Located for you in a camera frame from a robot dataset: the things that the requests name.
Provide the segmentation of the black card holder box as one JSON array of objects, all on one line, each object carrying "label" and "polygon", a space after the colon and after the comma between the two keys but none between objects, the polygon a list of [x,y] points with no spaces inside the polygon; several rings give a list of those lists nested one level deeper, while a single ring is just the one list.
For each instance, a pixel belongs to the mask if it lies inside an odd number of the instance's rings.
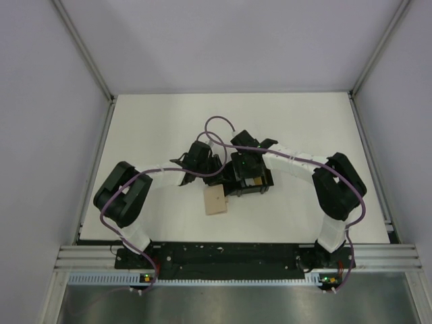
[{"label": "black card holder box", "polygon": [[273,176],[268,169],[264,170],[261,177],[257,178],[234,178],[223,185],[225,196],[241,197],[246,194],[264,194],[270,187],[274,186]]}]

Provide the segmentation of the beige card stack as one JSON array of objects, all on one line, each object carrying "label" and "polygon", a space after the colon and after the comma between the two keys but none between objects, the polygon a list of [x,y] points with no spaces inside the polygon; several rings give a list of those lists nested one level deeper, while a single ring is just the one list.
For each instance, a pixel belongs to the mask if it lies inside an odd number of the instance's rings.
[{"label": "beige card stack", "polygon": [[227,213],[228,198],[225,196],[222,184],[205,188],[203,195],[206,215],[218,215]]}]

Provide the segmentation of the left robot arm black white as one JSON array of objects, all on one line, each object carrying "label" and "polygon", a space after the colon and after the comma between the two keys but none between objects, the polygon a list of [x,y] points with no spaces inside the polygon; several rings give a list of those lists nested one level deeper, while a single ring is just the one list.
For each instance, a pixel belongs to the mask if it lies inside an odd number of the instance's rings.
[{"label": "left robot arm black white", "polygon": [[130,260],[137,267],[147,267],[153,259],[149,236],[138,229],[144,202],[150,191],[169,186],[185,186],[195,178],[219,175],[227,163],[224,152],[219,167],[212,167],[213,151],[206,142],[194,141],[179,159],[147,167],[139,171],[126,161],[120,161],[108,175],[93,198],[101,223],[118,235],[130,250]]}]

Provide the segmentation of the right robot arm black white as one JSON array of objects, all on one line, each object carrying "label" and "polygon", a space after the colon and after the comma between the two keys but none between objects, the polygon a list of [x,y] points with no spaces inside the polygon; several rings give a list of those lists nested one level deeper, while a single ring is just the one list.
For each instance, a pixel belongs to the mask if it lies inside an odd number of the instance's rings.
[{"label": "right robot arm black white", "polygon": [[330,267],[340,258],[348,241],[349,228],[365,216],[364,195],[367,188],[343,153],[321,157],[296,152],[278,141],[266,138],[259,142],[246,130],[234,132],[231,139],[236,152],[231,154],[235,177],[249,180],[281,171],[314,186],[323,223],[315,241],[315,259]]}]

